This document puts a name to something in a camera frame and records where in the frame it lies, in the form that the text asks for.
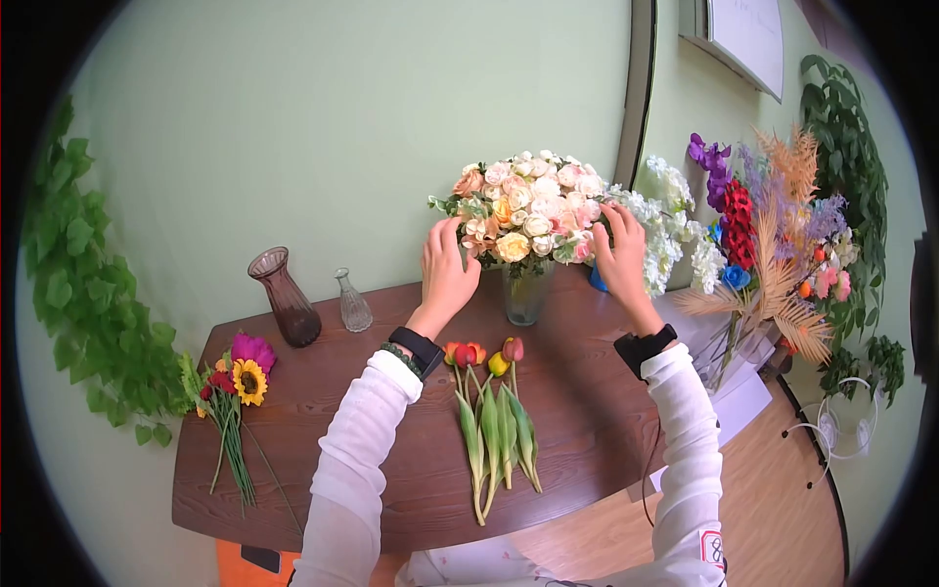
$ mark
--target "hand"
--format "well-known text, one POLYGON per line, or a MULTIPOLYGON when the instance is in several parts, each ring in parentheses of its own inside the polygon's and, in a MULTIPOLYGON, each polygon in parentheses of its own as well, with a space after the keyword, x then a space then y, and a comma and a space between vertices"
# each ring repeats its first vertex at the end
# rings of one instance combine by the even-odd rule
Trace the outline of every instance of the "hand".
POLYGON ((407 327, 431 340, 470 301, 479 285, 482 270, 479 261, 467 256, 467 267, 463 270, 463 258, 456 241, 456 227, 460 222, 456 217, 434 224, 423 244, 422 301, 407 327))
POLYGON ((652 306, 642 278, 645 256, 645 229, 626 206, 601 204, 609 220, 615 250, 609 249, 607 228, 593 224, 596 264, 609 293, 623 306, 637 336, 656 334, 665 326, 652 306))

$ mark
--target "light green wall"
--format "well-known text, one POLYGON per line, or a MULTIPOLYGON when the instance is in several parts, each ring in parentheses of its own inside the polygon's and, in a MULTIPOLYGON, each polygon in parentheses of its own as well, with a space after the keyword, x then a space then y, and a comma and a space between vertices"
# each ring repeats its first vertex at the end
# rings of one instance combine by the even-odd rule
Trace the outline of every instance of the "light green wall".
MULTIPOLYGON (((804 85, 799 73, 802 57, 823 54, 829 61, 840 60, 820 47, 793 0, 779 0, 786 64, 780 105, 754 90, 701 49, 680 39, 677 4, 670 0, 658 2, 652 105, 643 152, 664 157, 685 172, 693 193, 699 198, 698 216, 710 222, 717 215, 707 208, 704 199, 706 177, 685 155, 691 132, 699 133, 709 142, 736 144, 743 140, 751 146, 754 140, 750 125, 788 135, 793 122, 800 120, 799 100, 804 85)), ((844 510, 852 567, 867 551, 897 497, 916 444, 925 391, 919 378, 913 375, 909 330, 913 239, 925 230, 916 167, 900 121, 883 88, 865 73, 856 68, 853 71, 866 98, 865 112, 890 184, 886 245, 889 278, 885 281, 886 302, 877 333, 900 341, 907 353, 904 358, 906 383, 898 391, 893 407, 882 410, 870 444, 870 455, 835 461, 832 467, 844 510)), ((676 266, 670 286, 687 286, 690 281, 691 270, 686 258, 676 266)), ((858 349, 856 340, 845 346, 858 349)), ((787 376, 803 405, 821 397, 818 378, 814 367, 801 361, 787 376)), ((806 481, 792 479, 799 486, 804 486, 806 481)))
MULTIPOLYGON (((311 300, 420 279, 420 243, 468 162, 550 148, 611 177, 629 2, 132 2, 73 86, 111 242, 155 317, 198 351, 269 310, 245 273, 275 245, 311 300)), ((30 424, 56 496, 113 584, 202 585, 213 544, 170 522, 175 444, 138 448, 55 373, 19 276, 30 424)))

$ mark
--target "glass vase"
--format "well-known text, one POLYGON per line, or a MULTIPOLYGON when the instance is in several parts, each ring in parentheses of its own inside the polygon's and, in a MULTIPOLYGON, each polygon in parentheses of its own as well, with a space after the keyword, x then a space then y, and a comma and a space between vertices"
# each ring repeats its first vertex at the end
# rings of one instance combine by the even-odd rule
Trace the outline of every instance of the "glass vase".
POLYGON ((710 396, 717 395, 741 367, 758 360, 760 342, 773 326, 773 322, 763 321, 744 332, 741 322, 740 314, 732 313, 727 327, 711 338, 692 363, 710 396))
POLYGON ((323 329, 319 314, 310 305, 287 271, 286 247, 268 249, 251 262, 248 275, 268 292, 270 309, 284 340, 294 348, 313 343, 323 329))
POLYGON ((339 282, 339 311, 349 332, 362 332, 372 325, 372 310, 356 288, 349 282, 349 270, 340 267, 333 277, 339 282))
POLYGON ((545 306, 547 292, 554 275, 554 261, 537 260, 521 272, 511 265, 502 266, 502 292, 505 315, 516 326, 531 326, 538 321, 545 306))

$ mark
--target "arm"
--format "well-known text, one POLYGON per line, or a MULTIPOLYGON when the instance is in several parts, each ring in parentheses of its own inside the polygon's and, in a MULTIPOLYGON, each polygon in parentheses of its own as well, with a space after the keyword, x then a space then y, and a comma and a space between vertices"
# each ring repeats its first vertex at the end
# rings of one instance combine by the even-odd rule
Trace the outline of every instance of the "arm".
MULTIPOLYGON (((437 223, 423 247, 422 303, 406 325, 435 339, 479 284, 480 265, 463 269, 456 243, 459 218, 437 223)), ((410 351, 402 348, 406 354, 410 351)), ((378 468, 394 444, 405 409, 421 397, 423 384, 393 354, 380 350, 352 381, 326 436, 313 476, 303 550, 294 562, 297 587, 364 587, 381 547, 378 468)))
MULTIPOLYGON (((620 302, 637 336, 655 334, 665 324, 645 293, 642 259, 645 235, 625 207, 601 206, 610 222, 616 249, 600 223, 594 225, 596 262, 610 293, 620 302)), ((717 416, 685 345, 672 341, 641 366, 649 381, 649 395, 658 406, 665 433, 662 500, 655 510, 655 563, 630 569, 630 579, 652 577, 705 578, 718 585, 723 571, 701 559, 700 533, 720 532, 717 502, 721 497, 717 416)), ((617 581, 625 575, 615 576, 617 581)))

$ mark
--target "sunflower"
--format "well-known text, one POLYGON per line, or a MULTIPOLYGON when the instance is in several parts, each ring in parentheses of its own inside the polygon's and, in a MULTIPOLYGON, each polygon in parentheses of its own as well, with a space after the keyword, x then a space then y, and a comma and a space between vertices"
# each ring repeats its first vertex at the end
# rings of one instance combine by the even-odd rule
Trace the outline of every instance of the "sunflower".
POLYGON ((255 404, 260 406, 264 401, 264 392, 268 390, 268 378, 260 365, 249 359, 238 359, 232 364, 232 380, 235 389, 245 406, 255 404))

